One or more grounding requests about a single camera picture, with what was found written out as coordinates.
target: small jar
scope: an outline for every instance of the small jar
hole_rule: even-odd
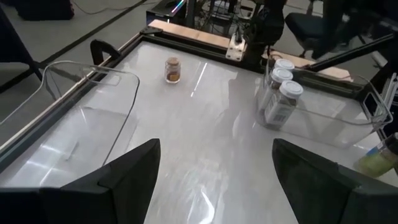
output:
[[[304,92],[303,87],[295,81],[283,81],[279,91],[274,94],[264,112],[265,126],[280,129],[288,120]]]
[[[398,165],[398,133],[392,134],[354,163],[360,173],[376,178]]]
[[[286,70],[292,71],[295,66],[290,60],[280,58],[275,61],[274,68],[284,68]]]
[[[280,85],[283,81],[293,79],[293,74],[283,68],[275,68],[271,72],[270,75],[267,75],[264,78],[264,86],[260,86],[259,91],[257,92],[257,113],[258,118],[260,119],[260,123],[263,124],[262,118],[264,116],[264,112],[269,100],[272,96],[278,92]]]
[[[181,63],[178,58],[170,57],[165,63],[164,78],[168,83],[178,83],[181,77]]]

